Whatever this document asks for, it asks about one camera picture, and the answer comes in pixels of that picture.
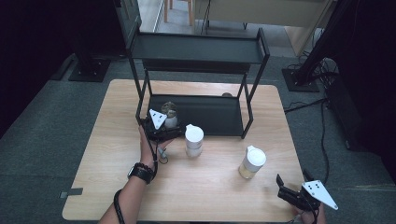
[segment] black shelf tray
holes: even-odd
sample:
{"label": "black shelf tray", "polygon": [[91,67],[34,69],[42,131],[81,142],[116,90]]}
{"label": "black shelf tray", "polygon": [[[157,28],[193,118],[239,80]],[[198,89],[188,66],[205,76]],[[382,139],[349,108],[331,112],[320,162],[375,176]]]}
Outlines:
{"label": "black shelf tray", "polygon": [[175,35],[141,32],[134,38],[132,58],[143,61],[256,63],[264,60],[256,38]]}
{"label": "black shelf tray", "polygon": [[166,102],[177,106],[182,132],[186,125],[202,128],[205,135],[241,136],[243,121],[239,100],[235,97],[152,94],[148,108],[161,112]]}

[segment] black wristband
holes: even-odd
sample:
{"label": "black wristband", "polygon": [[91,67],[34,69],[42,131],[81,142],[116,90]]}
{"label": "black wristband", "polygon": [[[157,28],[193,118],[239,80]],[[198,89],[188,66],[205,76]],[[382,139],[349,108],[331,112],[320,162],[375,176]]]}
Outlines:
{"label": "black wristband", "polygon": [[153,171],[150,169],[151,170],[151,172],[150,172],[150,171],[146,170],[145,168],[139,169],[139,167],[141,166],[140,164],[143,164],[143,163],[137,162],[134,165],[134,167],[132,167],[132,169],[128,173],[128,179],[131,178],[131,176],[135,175],[135,176],[139,177],[140,179],[146,181],[147,184],[149,184],[153,178],[153,175],[151,174],[151,172],[153,173]]}
{"label": "black wristband", "polygon": [[152,171],[151,168],[149,168],[145,163],[137,162],[137,163],[134,164],[134,167],[139,167],[139,168],[145,169],[152,176],[154,176],[154,171]]}

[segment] wooden table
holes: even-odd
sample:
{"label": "wooden table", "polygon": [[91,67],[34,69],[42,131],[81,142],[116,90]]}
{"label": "wooden table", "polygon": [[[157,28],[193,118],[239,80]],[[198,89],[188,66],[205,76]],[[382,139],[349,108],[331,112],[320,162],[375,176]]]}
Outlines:
{"label": "wooden table", "polygon": [[[153,91],[174,94],[233,94],[239,88],[200,82],[151,81],[151,85]],[[98,220],[126,183],[129,169],[140,157],[137,102],[132,80],[110,83],[72,186],[83,192],[67,198],[65,219]],[[290,205],[277,198],[276,174],[292,189],[299,189],[304,179],[276,87],[260,85],[252,107],[254,121],[245,139],[205,136],[204,151],[196,159],[188,159],[184,137],[174,140],[166,151],[169,162],[159,164],[148,185],[139,220],[290,220]],[[238,166],[251,145],[265,151],[267,163],[247,180]]]}
{"label": "wooden table", "polygon": [[193,1],[195,20],[238,21],[285,26],[297,56],[321,23],[327,24],[333,0],[210,0]]}

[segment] cup lid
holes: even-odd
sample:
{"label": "cup lid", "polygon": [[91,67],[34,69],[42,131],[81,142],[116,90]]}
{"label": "cup lid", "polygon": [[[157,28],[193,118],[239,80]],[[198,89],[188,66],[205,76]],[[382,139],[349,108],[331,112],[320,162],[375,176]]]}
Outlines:
{"label": "cup lid", "polygon": [[247,153],[247,159],[250,162],[250,164],[260,167],[263,166],[267,161],[267,157],[265,156],[265,153],[258,148],[254,148],[250,150]]}
{"label": "cup lid", "polygon": [[186,130],[186,138],[192,142],[199,142],[204,138],[204,131],[200,127],[188,125]]}

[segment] disposable coffee cup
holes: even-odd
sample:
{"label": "disposable coffee cup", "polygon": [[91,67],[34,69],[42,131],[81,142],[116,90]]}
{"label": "disposable coffee cup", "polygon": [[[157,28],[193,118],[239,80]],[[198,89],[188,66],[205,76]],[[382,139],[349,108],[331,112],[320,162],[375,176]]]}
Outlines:
{"label": "disposable coffee cup", "polygon": [[267,157],[261,149],[254,146],[247,147],[245,158],[239,166],[239,174],[246,179],[251,179],[266,161]]}
{"label": "disposable coffee cup", "polygon": [[202,153],[204,131],[200,127],[189,124],[186,126],[185,136],[187,156],[191,158],[199,157]]}

